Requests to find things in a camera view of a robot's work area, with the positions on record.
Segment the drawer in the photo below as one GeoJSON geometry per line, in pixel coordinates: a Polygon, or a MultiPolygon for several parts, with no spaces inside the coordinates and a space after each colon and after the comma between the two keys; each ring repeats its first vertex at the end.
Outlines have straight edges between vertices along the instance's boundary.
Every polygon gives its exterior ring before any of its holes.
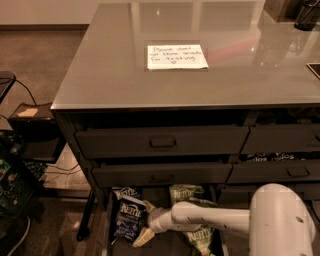
{"type": "Polygon", "coordinates": [[[93,169],[93,177],[101,188],[225,183],[230,171],[230,164],[220,163],[102,165],[93,169]]]}
{"type": "Polygon", "coordinates": [[[117,158],[239,153],[247,127],[93,129],[76,133],[84,156],[117,158]]]}
{"type": "Polygon", "coordinates": [[[320,200],[320,183],[295,184],[290,188],[303,200],[320,200]]]}
{"type": "Polygon", "coordinates": [[[242,154],[311,151],[320,151],[320,124],[251,127],[242,154]]]}
{"type": "MultiPolygon", "coordinates": [[[[169,189],[168,187],[157,188],[143,188],[142,199],[148,200],[157,207],[168,208],[169,202],[169,189]]],[[[168,231],[165,233],[156,234],[156,236],[145,244],[142,248],[133,248],[122,240],[116,241],[111,245],[112,220],[116,215],[115,202],[112,195],[109,197],[109,204],[107,209],[107,218],[104,230],[104,239],[102,243],[102,251],[104,256],[186,256],[191,255],[191,246],[184,238],[181,232],[168,231]]],[[[226,244],[224,243],[223,236],[218,230],[214,231],[212,252],[217,256],[228,256],[226,244]]]]}
{"type": "Polygon", "coordinates": [[[235,164],[227,184],[320,181],[320,160],[235,164]]]}

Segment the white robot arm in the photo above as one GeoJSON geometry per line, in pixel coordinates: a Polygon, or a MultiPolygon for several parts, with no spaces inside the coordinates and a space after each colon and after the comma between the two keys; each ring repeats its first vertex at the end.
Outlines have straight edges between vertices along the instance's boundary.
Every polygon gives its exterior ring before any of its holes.
{"type": "Polygon", "coordinates": [[[155,208],[148,224],[155,233],[196,231],[207,225],[249,237],[250,256],[313,256],[316,227],[303,201],[291,189],[268,184],[256,191],[250,210],[202,208],[188,202],[155,208]]]}

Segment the drawer handle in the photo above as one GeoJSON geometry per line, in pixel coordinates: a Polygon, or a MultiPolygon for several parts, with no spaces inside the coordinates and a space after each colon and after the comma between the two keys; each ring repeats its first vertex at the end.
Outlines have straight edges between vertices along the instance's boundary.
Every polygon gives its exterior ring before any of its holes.
{"type": "Polygon", "coordinates": [[[154,175],[152,175],[152,182],[173,182],[174,176],[171,174],[168,177],[163,178],[156,178],[154,175]]]}
{"type": "Polygon", "coordinates": [[[154,137],[150,139],[149,145],[151,148],[154,149],[161,149],[161,148],[173,148],[177,145],[175,138],[173,137],[154,137]]]}
{"type": "Polygon", "coordinates": [[[291,178],[304,178],[310,176],[310,172],[306,168],[292,169],[291,171],[287,169],[287,173],[291,178]]]}

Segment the cable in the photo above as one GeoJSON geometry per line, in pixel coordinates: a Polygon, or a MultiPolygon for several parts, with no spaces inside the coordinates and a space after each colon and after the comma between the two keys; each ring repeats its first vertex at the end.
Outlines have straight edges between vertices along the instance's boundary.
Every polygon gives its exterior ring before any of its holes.
{"type": "Polygon", "coordinates": [[[56,169],[58,169],[58,170],[62,170],[62,171],[66,171],[66,172],[68,172],[68,171],[72,171],[72,170],[74,170],[77,166],[79,166],[79,164],[76,164],[75,166],[73,166],[72,168],[70,168],[70,169],[65,169],[65,168],[61,168],[61,167],[59,167],[59,166],[55,166],[55,165],[48,165],[47,164],[47,166],[48,167],[51,167],[51,168],[56,168],[56,169]]]}
{"type": "Polygon", "coordinates": [[[0,115],[0,117],[6,119],[8,121],[8,117],[5,117],[4,115],[0,115]]]}
{"type": "Polygon", "coordinates": [[[23,84],[21,81],[15,79],[15,78],[3,78],[3,77],[2,77],[2,78],[0,78],[0,79],[18,82],[20,85],[22,85],[22,86],[28,91],[31,99],[33,100],[34,105],[35,105],[35,106],[38,106],[37,102],[36,102],[35,99],[33,98],[32,93],[30,92],[29,88],[28,88],[25,84],[23,84]]]}
{"type": "Polygon", "coordinates": [[[45,174],[46,173],[50,173],[50,174],[61,174],[61,175],[71,175],[71,174],[75,174],[75,173],[77,173],[77,172],[80,172],[81,171],[81,169],[80,170],[77,170],[77,171],[74,171],[74,172],[69,172],[69,173],[65,173],[65,172],[45,172],[45,174]]]}
{"type": "Polygon", "coordinates": [[[59,175],[57,175],[57,176],[53,177],[53,178],[52,178],[52,179],[50,179],[50,180],[45,180],[43,183],[48,183],[48,182],[50,182],[50,181],[52,181],[52,180],[54,180],[54,179],[56,179],[56,178],[59,178],[61,175],[67,175],[67,177],[68,177],[69,175],[72,175],[72,174],[75,174],[75,173],[78,173],[78,172],[81,172],[81,169],[80,169],[80,170],[77,170],[77,171],[74,171],[74,172],[69,172],[69,173],[61,173],[61,172],[45,172],[45,173],[50,173],[50,174],[59,174],[59,175]]]}

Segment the wire basket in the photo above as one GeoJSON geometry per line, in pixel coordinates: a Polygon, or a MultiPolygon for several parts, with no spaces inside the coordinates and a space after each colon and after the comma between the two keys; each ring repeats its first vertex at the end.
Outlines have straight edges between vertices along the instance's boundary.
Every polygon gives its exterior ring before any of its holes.
{"type": "Polygon", "coordinates": [[[34,192],[22,171],[0,159],[0,216],[18,217],[34,192]]]}

